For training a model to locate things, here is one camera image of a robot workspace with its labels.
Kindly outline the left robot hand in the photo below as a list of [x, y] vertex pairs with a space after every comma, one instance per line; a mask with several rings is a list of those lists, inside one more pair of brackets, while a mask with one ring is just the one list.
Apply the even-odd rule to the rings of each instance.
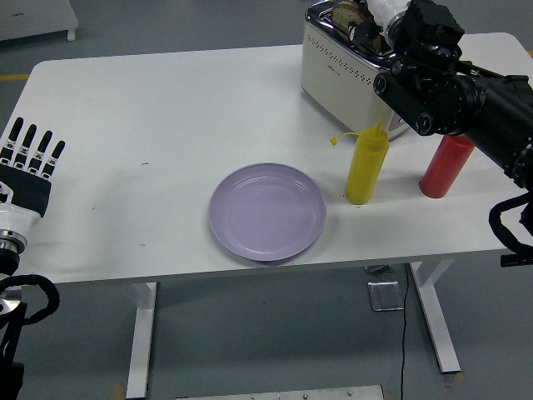
[[65, 148], [65, 142], [59, 141], [49, 150], [52, 132], [46, 131], [31, 149], [37, 126], [30, 125], [20, 138], [23, 124], [18, 117], [1, 146], [1, 239], [20, 248], [47, 211], [50, 179]]

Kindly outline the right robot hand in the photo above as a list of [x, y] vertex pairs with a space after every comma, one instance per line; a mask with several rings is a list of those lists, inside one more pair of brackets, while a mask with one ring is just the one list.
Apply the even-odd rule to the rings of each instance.
[[404, 17], [409, 1], [369, 0], [352, 1], [356, 17], [348, 23], [348, 39], [354, 45], [370, 44], [382, 36], [390, 48], [394, 47], [396, 31]]

